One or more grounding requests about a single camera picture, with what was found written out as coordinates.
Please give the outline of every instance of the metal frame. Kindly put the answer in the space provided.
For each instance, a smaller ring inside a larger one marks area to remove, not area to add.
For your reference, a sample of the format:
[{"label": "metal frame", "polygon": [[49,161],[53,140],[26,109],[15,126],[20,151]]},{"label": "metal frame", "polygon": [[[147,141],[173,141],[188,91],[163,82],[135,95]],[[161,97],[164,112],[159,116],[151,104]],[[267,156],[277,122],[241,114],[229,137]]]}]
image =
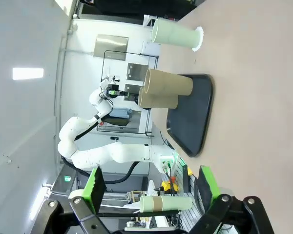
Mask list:
[{"label": "metal frame", "polygon": [[[63,209],[63,203],[69,203],[69,210]],[[100,217],[152,217],[175,215],[179,211],[146,212],[135,214],[94,214],[81,196],[59,202],[46,200],[36,219],[32,234],[64,234],[71,226],[80,225],[85,234],[110,234]],[[210,209],[199,219],[189,234],[218,233],[222,224],[234,225],[240,234],[274,234],[271,223],[261,200],[255,196],[243,201],[227,194],[219,195]],[[149,234],[149,230],[130,231],[129,234]],[[181,230],[157,231],[155,234],[180,234]]]},{"label": "metal frame", "polygon": [[92,14],[83,14],[83,7],[84,3],[78,1],[77,9],[75,14],[79,19],[84,20],[105,20],[105,21],[114,21],[114,22],[121,22],[121,23],[132,23],[132,24],[143,24],[143,19],[131,19],[126,17],[119,17],[119,16],[107,16],[107,15],[92,15]]},{"label": "metal frame", "polygon": [[[159,56],[155,56],[155,55],[146,55],[146,54],[137,54],[137,53],[131,53],[131,52],[123,52],[123,51],[116,51],[116,50],[105,50],[104,52],[104,56],[103,56],[103,64],[102,64],[102,73],[101,73],[101,81],[103,80],[103,71],[104,71],[104,62],[105,62],[105,54],[106,52],[117,52],[117,53],[126,53],[126,54],[130,54],[130,55],[140,55],[140,56],[146,56],[146,57],[151,57],[151,58],[155,58],[155,64],[154,64],[154,69],[157,69],[157,65],[158,65],[158,58]],[[149,126],[149,122],[150,122],[150,115],[151,115],[151,109],[147,110],[147,117],[146,117],[146,128],[145,128],[145,132],[144,133],[133,133],[133,134],[144,134],[147,137],[154,137],[154,135],[151,135],[152,132],[148,131],[148,126]],[[119,133],[119,132],[115,132],[115,131],[102,131],[99,130],[98,126],[97,126],[97,131],[98,132],[105,132],[105,133]]]}]

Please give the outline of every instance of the white wall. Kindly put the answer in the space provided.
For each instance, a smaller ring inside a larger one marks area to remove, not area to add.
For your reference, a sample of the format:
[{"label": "white wall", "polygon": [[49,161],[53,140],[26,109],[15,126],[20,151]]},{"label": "white wall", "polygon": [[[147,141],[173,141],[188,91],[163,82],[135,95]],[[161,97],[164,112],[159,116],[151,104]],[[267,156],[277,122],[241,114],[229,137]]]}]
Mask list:
[{"label": "white wall", "polygon": [[[61,97],[62,125],[74,115],[90,119],[96,113],[94,107],[89,103],[89,96],[99,87],[103,59],[89,54],[94,51],[98,34],[129,37],[127,51],[132,53],[140,53],[143,42],[150,41],[151,38],[151,29],[143,28],[140,25],[89,19],[75,19],[74,25],[77,31],[70,36],[67,49],[68,51],[83,51],[88,54],[66,53]],[[123,81],[120,83],[120,89],[123,89],[125,85],[128,62],[139,64],[150,62],[150,64],[153,64],[154,61],[149,61],[148,58],[137,55],[127,55],[126,61],[106,60],[104,76],[106,74],[119,76]],[[142,85],[142,82],[133,81],[131,84]],[[115,98],[113,102],[115,108],[141,110],[134,102],[123,101],[123,97]],[[99,135],[96,130],[93,130],[76,143],[80,149],[86,150],[112,143],[113,141],[109,139],[110,136],[109,134],[106,136]],[[151,143],[150,138],[142,138],[144,135],[126,134],[127,137],[123,137],[122,134],[113,134],[113,136],[120,136],[120,141],[123,143]],[[116,162],[111,162],[103,165],[102,170],[105,173],[123,174],[128,171],[130,165],[131,163],[119,165]],[[133,174],[147,175],[148,164],[138,164]]]},{"label": "white wall", "polygon": [[74,6],[76,6],[77,0],[54,0],[55,3],[64,11],[68,16],[72,16],[74,13]]},{"label": "white wall", "polygon": [[[56,176],[55,74],[68,26],[52,0],[0,1],[0,233],[27,233],[37,192]],[[41,67],[44,78],[12,80],[13,67]]]}]

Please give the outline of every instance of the yellow object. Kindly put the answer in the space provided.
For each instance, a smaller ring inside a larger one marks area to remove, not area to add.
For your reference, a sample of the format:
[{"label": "yellow object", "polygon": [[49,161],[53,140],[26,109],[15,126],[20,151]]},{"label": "yellow object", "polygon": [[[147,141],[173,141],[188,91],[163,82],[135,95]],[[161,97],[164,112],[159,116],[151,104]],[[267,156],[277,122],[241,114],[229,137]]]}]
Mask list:
[{"label": "yellow object", "polygon": [[[168,181],[163,181],[162,187],[164,188],[164,191],[167,191],[170,189],[170,183]],[[178,186],[176,184],[173,184],[173,188],[176,192],[178,191]]]},{"label": "yellow object", "polygon": [[190,167],[188,167],[188,176],[193,175],[193,171],[191,171]]}]

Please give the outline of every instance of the black tray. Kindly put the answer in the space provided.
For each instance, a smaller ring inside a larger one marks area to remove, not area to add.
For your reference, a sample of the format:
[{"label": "black tray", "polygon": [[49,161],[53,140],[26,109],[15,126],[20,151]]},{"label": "black tray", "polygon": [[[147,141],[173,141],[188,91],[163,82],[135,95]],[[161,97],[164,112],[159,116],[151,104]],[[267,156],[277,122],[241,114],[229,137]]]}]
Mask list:
[{"label": "black tray", "polygon": [[189,96],[179,96],[176,109],[168,110],[167,132],[189,157],[195,157],[203,148],[213,85],[206,74],[181,75],[193,79],[193,90]]}]

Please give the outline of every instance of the black bracket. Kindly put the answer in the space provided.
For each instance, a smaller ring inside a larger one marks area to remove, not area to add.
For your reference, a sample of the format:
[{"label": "black bracket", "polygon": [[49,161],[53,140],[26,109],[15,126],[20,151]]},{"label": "black bracket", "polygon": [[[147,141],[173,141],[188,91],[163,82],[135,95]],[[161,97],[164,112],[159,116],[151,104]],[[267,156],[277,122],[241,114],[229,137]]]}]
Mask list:
[{"label": "black bracket", "polygon": [[101,220],[92,213],[81,196],[73,198],[69,204],[85,234],[110,233]]},{"label": "black bracket", "polygon": [[212,234],[220,224],[234,225],[240,234],[274,234],[263,203],[256,196],[240,201],[219,195],[189,234]]}]

